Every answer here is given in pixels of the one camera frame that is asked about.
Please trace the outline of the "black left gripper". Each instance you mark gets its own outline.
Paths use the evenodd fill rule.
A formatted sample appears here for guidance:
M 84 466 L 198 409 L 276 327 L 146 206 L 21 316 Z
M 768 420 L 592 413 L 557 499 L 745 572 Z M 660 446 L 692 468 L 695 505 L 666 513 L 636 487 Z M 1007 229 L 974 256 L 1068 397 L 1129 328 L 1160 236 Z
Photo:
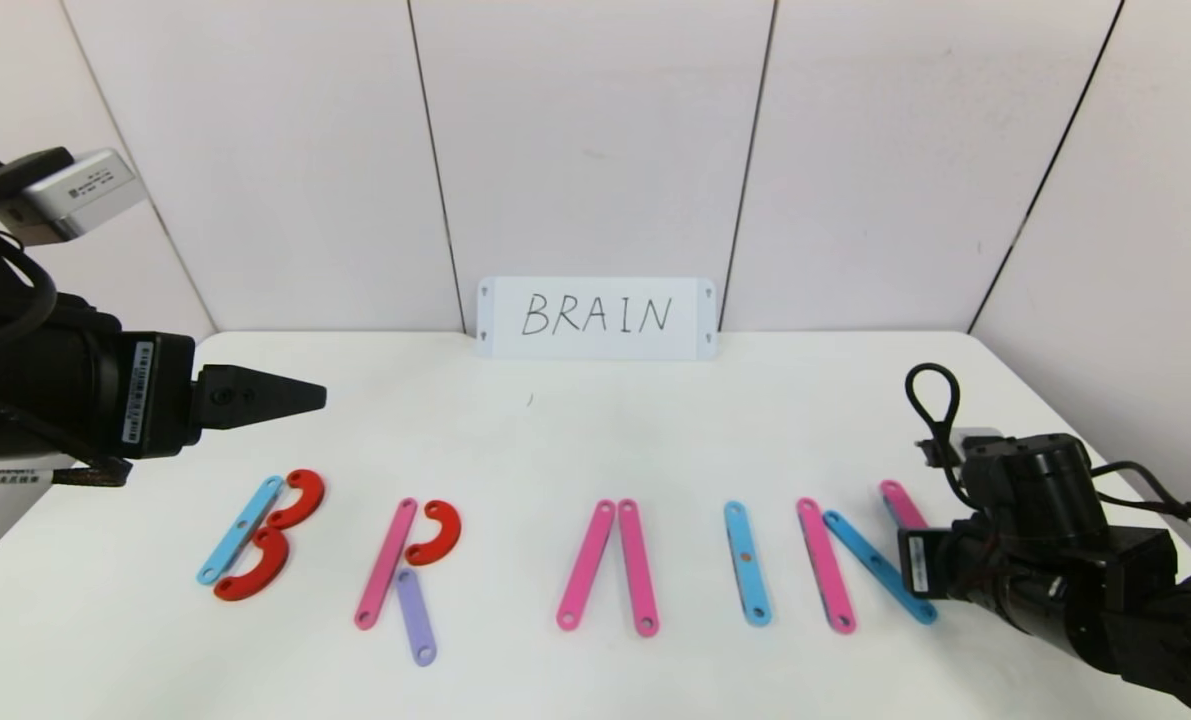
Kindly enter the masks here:
M 244 367 L 206 365 L 197 342 L 161 332 L 46 327 L 6 351 L 6 401 L 56 438 L 150 459 L 230 430 L 325 409 L 328 389 Z

